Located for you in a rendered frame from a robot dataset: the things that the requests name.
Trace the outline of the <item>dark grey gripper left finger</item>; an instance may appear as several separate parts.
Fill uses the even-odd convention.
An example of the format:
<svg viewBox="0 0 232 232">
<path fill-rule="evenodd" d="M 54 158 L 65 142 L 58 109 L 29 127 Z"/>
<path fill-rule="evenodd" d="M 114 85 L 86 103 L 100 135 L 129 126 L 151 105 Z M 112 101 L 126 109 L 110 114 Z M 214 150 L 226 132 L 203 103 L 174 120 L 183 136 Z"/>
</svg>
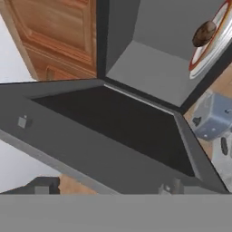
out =
<svg viewBox="0 0 232 232">
<path fill-rule="evenodd" d="M 9 194 L 22 195 L 56 195 L 60 194 L 60 179 L 58 177 L 37 177 L 25 186 L 8 191 Z"/>
</svg>

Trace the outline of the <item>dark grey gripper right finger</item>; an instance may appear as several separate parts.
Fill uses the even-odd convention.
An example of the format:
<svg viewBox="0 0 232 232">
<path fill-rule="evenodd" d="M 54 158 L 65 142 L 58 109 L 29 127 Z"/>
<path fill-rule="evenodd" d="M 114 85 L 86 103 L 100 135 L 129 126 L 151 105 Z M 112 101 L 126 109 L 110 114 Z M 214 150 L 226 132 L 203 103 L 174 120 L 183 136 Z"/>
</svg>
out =
<svg viewBox="0 0 232 232">
<path fill-rule="evenodd" d="M 196 179 L 165 179 L 160 185 L 160 195 L 204 195 L 212 191 Z"/>
</svg>

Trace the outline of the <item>dark grey microwave door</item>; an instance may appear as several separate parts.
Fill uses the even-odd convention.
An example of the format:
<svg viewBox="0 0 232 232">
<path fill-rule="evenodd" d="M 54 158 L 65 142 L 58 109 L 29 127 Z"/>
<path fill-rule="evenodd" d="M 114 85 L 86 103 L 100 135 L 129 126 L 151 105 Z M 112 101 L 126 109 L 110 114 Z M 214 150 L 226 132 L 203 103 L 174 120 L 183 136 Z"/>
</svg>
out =
<svg viewBox="0 0 232 232">
<path fill-rule="evenodd" d="M 179 112 L 101 80 L 0 84 L 0 139 L 101 194 L 227 193 Z"/>
</svg>

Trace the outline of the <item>grey microwave oven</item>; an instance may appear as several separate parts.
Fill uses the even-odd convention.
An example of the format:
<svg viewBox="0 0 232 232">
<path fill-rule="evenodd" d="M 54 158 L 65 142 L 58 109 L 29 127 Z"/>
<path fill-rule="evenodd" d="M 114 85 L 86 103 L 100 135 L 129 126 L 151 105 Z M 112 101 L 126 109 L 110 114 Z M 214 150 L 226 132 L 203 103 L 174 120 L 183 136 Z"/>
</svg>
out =
<svg viewBox="0 0 232 232">
<path fill-rule="evenodd" d="M 96 0 L 97 76 L 182 113 L 232 63 L 232 41 L 189 78 L 191 39 L 225 0 Z"/>
</svg>

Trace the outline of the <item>brown potato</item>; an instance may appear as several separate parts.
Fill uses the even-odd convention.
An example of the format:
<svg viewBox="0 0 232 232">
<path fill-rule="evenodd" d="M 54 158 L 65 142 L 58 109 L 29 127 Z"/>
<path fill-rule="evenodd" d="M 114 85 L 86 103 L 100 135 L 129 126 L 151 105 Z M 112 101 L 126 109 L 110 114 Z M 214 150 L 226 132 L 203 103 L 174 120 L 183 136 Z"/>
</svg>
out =
<svg viewBox="0 0 232 232">
<path fill-rule="evenodd" d="M 216 30 L 217 25 L 213 21 L 206 21 L 194 33 L 192 38 L 193 45 L 195 47 L 205 46 L 212 40 Z"/>
</svg>

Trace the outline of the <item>blue-grey small appliance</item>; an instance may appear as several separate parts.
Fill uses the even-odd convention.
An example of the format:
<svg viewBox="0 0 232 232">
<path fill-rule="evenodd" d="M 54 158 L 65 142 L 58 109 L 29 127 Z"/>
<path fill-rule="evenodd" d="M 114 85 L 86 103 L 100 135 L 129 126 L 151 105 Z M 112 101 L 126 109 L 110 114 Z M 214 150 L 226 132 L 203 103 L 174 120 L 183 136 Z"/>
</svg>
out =
<svg viewBox="0 0 232 232">
<path fill-rule="evenodd" d="M 189 123 L 202 140 L 214 140 L 232 127 L 232 99 L 219 93 L 206 97 L 194 110 Z"/>
</svg>

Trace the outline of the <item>white plate with red rim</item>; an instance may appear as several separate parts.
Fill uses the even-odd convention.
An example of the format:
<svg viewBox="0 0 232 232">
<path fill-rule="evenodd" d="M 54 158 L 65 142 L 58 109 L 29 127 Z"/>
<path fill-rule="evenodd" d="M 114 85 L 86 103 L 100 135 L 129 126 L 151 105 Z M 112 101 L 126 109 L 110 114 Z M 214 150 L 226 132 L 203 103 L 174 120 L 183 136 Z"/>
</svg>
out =
<svg viewBox="0 0 232 232">
<path fill-rule="evenodd" d="M 195 79 L 211 67 L 232 41 L 232 0 L 225 0 L 212 22 L 216 31 L 210 41 L 197 48 L 189 62 L 189 79 Z"/>
</svg>

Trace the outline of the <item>wooden cupboard door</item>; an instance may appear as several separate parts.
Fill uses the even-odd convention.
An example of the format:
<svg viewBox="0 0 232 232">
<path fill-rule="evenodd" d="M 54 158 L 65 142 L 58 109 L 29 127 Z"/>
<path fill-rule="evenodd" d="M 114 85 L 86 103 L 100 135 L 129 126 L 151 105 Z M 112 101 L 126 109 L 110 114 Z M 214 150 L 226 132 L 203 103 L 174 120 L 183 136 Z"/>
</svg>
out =
<svg viewBox="0 0 232 232">
<path fill-rule="evenodd" d="M 33 79 L 96 76 L 96 0 L 0 0 L 0 15 Z"/>
</svg>

